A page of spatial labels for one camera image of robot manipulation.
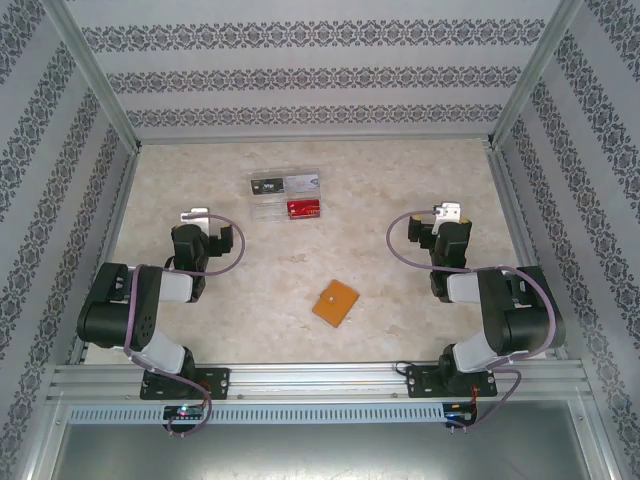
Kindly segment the red VIP card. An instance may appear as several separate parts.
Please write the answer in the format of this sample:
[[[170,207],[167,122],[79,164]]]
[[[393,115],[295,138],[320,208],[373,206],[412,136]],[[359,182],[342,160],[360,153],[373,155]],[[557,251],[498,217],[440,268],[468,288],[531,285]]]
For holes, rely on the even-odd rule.
[[[319,199],[289,200],[286,207],[290,220],[319,218],[321,215]]]

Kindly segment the orange leather card holder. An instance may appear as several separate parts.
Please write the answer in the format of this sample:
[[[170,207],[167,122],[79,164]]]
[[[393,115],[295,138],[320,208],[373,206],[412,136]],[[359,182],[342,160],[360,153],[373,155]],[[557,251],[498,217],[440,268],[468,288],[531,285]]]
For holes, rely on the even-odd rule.
[[[333,328],[338,328],[347,317],[360,294],[338,280],[332,280],[320,294],[312,312]]]

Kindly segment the clear acrylic card tray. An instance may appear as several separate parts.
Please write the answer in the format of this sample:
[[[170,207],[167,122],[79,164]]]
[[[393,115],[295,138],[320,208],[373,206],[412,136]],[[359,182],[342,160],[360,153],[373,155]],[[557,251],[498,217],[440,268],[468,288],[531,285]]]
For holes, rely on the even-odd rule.
[[[281,194],[271,195],[254,195],[251,191],[250,180],[251,179],[263,179],[263,178],[275,178],[289,175],[300,174],[318,174],[320,179],[320,191],[318,194],[302,194],[302,195],[288,195],[285,192]],[[259,221],[296,221],[290,220],[286,202],[289,200],[300,199],[319,199],[321,205],[321,176],[317,168],[281,168],[281,169],[267,169],[251,172],[248,175],[248,182],[250,188],[250,212],[255,220]]]

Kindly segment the silver white card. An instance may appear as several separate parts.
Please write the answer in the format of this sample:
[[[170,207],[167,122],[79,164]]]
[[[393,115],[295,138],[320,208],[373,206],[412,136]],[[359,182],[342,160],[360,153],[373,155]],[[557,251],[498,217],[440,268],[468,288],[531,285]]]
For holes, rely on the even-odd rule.
[[[318,174],[300,174],[285,176],[285,192],[288,195],[318,194],[320,191],[320,179]]]

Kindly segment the grey metal panel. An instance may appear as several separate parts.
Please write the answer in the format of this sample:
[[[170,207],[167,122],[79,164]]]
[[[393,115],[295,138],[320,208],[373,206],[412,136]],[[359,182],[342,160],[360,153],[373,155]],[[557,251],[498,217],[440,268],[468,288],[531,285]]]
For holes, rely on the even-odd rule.
[[[467,435],[427,424],[212,426],[186,439],[153,426],[73,425],[53,480],[591,480],[577,441]]]

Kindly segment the aluminium side rail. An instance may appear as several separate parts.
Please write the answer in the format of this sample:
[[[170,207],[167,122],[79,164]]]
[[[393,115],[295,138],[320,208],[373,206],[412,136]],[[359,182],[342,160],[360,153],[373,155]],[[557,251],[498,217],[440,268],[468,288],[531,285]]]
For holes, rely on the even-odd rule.
[[[117,197],[114,199],[114,203],[110,209],[110,216],[106,225],[107,229],[104,231],[104,235],[101,240],[101,249],[99,256],[96,259],[96,263],[89,276],[87,287],[84,290],[83,301],[89,296],[93,282],[99,272],[101,265],[107,261],[110,261],[116,248],[119,232],[127,208],[127,202],[130,196],[136,167],[139,161],[141,152],[141,146],[138,146],[137,150],[129,156],[126,169],[122,172],[120,183],[117,190]],[[67,357],[64,361],[65,365],[77,365],[82,364],[86,357],[86,347],[84,342],[79,339],[77,334],[77,320],[73,324],[73,338],[70,344]]]
[[[536,256],[525,216],[520,209],[520,203],[502,154],[492,148],[488,142],[484,142],[483,146],[518,264],[520,266],[542,266]]]

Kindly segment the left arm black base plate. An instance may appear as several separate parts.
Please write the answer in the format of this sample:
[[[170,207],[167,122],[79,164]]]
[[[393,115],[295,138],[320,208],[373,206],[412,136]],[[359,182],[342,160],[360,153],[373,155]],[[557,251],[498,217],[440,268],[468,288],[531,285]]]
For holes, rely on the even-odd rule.
[[[212,400],[226,400],[230,386],[227,368],[197,367],[191,381],[208,390]],[[140,388],[142,400],[203,400],[195,387],[165,376],[145,371]]]

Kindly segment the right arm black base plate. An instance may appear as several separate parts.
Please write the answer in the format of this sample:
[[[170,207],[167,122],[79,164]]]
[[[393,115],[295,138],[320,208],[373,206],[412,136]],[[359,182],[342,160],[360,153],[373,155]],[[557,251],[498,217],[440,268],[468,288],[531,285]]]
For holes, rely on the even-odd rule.
[[[445,373],[432,366],[409,366],[406,384],[410,398],[471,397],[473,392],[481,398],[492,398],[498,394],[495,378],[481,371],[474,373]]]

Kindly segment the aluminium frame post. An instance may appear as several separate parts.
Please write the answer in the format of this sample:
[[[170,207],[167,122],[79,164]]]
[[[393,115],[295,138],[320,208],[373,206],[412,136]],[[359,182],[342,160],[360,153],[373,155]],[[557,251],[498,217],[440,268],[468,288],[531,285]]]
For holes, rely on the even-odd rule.
[[[495,128],[485,142],[487,150],[495,150],[504,142],[582,4],[583,0],[559,0],[513,92],[504,105]]]
[[[88,85],[104,109],[110,123],[129,152],[138,153],[140,140],[121,106],[106,74],[92,52],[79,25],[73,18],[66,0],[41,0],[43,8],[54,24],[67,49],[73,56]]]

